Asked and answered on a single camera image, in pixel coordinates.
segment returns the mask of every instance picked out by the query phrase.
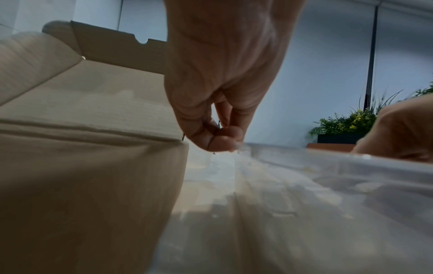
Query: brown cardboard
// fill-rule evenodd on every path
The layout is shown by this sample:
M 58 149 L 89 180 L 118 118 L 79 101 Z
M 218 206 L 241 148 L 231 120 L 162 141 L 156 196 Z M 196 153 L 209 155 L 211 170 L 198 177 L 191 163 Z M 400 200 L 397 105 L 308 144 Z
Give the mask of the brown cardboard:
M 76 22 L 44 32 L 0 41 L 0 272 L 142 274 L 188 156 L 165 44 Z

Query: black planter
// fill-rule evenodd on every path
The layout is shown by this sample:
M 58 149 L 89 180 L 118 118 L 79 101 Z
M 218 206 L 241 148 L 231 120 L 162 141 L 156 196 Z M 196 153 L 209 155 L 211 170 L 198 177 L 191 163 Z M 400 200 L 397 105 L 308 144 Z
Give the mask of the black planter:
M 317 142 L 320 144 L 356 144 L 365 134 L 360 133 L 340 133 L 340 134 L 320 134 Z

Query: plastic container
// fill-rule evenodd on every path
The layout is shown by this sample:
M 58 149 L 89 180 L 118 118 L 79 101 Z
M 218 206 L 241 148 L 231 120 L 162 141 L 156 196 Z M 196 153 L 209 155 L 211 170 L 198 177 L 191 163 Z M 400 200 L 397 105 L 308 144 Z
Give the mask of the plastic container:
M 235 176 L 244 273 L 433 273 L 433 165 L 246 145 Z

